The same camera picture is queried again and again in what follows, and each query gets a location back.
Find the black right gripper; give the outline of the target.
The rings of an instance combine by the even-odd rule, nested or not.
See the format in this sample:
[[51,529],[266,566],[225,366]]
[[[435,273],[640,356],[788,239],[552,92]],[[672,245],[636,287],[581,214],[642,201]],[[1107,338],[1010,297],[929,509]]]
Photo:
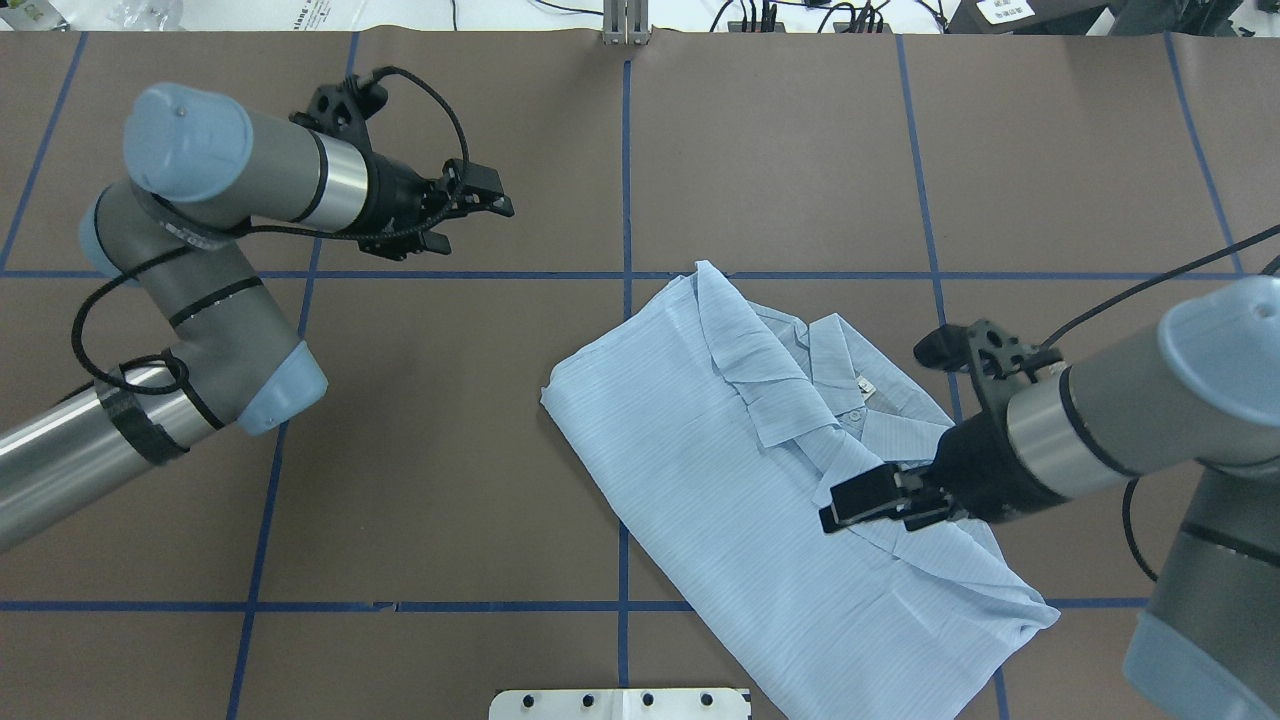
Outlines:
[[[920,479],[922,492],[916,495]],[[829,489],[818,511],[822,530],[878,520],[902,520],[908,530],[941,521],[978,519],[1000,524],[1051,507],[1051,491],[1021,464],[1001,416],[975,415],[950,428],[933,462],[904,473],[881,464]]]

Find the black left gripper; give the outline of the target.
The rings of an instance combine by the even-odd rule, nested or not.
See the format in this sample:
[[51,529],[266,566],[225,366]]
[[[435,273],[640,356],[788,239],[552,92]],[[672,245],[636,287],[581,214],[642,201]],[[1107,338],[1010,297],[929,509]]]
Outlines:
[[512,218],[515,205],[498,170],[453,158],[442,176],[426,179],[401,161],[378,152],[364,155],[367,197],[355,220],[360,252],[392,261],[433,252],[448,256],[452,245],[434,227],[449,218],[489,213]]

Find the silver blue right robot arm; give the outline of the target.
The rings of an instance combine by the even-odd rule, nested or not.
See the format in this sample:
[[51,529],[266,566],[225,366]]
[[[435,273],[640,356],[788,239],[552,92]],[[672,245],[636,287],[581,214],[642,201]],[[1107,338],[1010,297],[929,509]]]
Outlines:
[[980,319],[922,338],[979,407],[923,461],[824,492],[823,530],[1025,520],[1176,468],[1196,483],[1123,673],[1175,719],[1277,716],[1277,278],[1189,299],[1082,360]]

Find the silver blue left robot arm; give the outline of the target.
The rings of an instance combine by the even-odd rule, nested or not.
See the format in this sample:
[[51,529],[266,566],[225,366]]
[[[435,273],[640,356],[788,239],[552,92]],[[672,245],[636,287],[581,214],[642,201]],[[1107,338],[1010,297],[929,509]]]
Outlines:
[[[355,243],[402,261],[451,252],[439,224],[474,213],[512,217],[500,177],[470,156],[438,91],[460,155],[436,178],[376,152],[367,123],[398,67],[316,88],[288,118],[233,97],[157,83],[125,122],[128,174],[79,224],[106,281],[78,307],[70,348],[87,383],[3,436],[3,548],[13,550],[228,425],[251,436],[316,404],[328,380],[239,242],[292,234]],[[141,287],[175,343],[111,366],[84,343],[93,306]]]

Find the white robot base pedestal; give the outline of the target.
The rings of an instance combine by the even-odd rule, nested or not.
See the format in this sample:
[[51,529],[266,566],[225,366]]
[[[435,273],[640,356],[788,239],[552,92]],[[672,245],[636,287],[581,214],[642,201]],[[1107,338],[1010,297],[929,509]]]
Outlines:
[[502,691],[489,719],[753,719],[749,691],[728,687]]

